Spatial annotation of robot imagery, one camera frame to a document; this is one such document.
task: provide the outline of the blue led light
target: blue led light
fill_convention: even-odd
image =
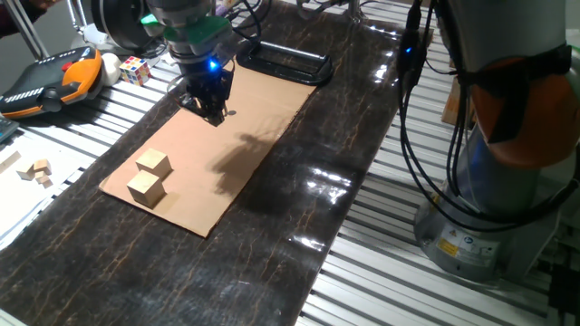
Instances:
[[[215,62],[214,60],[209,60],[209,70],[211,72],[216,71],[219,68],[219,64],[217,62]]]

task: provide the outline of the small wooden block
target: small wooden block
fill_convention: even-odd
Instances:
[[[165,196],[161,179],[144,170],[129,181],[127,188],[136,202],[149,208],[153,208]]]
[[[48,175],[44,171],[38,171],[38,172],[34,173],[34,178],[36,179],[36,181],[39,184],[42,183],[42,182],[40,182],[40,179],[43,178],[43,177],[48,177]]]
[[[48,159],[43,158],[34,162],[34,172],[40,171],[44,171],[44,173],[46,173],[47,176],[50,176],[53,173],[51,169],[51,164],[48,162]]]
[[[3,149],[0,151],[0,173],[6,171],[6,169],[13,165],[20,157],[18,150]]]
[[[16,173],[22,180],[34,179],[34,163],[26,162],[16,169]]]
[[[139,171],[147,171],[163,180],[173,168],[169,163],[169,157],[155,149],[147,149],[143,155],[137,158]]]
[[[43,172],[37,172],[36,174],[42,173],[43,176],[36,179],[39,185],[43,185],[44,188],[48,188],[53,185],[53,181]]]

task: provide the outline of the aluminum slatted table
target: aluminum slatted table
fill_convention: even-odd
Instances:
[[[328,10],[341,14],[345,8]],[[408,5],[381,1],[365,6],[372,19],[403,24]],[[246,15],[240,15],[239,24]],[[435,31],[431,65],[449,69],[449,55]],[[45,115],[23,125],[19,137],[60,150],[81,168],[47,199],[41,210],[74,183],[91,163],[158,101],[179,68],[159,62],[144,88],[119,81],[98,99],[68,110],[68,120]],[[440,121],[452,77],[427,66],[411,97],[409,134],[434,180],[445,178],[451,126]],[[417,246],[413,219],[423,197],[413,186],[401,154],[395,117],[366,180],[331,247],[296,325],[538,325],[561,322],[548,308],[551,276],[532,271],[520,283],[480,285],[443,272]],[[565,316],[566,325],[574,318]]]

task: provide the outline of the white ball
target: white ball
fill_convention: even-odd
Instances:
[[[105,53],[101,56],[102,67],[104,68],[104,74],[102,76],[102,84],[104,86],[112,86],[119,77],[121,77],[121,61],[113,53]]]

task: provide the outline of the table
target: table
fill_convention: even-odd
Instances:
[[[294,323],[396,111],[396,28],[367,23],[274,2],[264,39],[331,54],[335,76],[207,240],[98,190],[175,113],[166,97],[0,253],[0,307],[27,324]]]

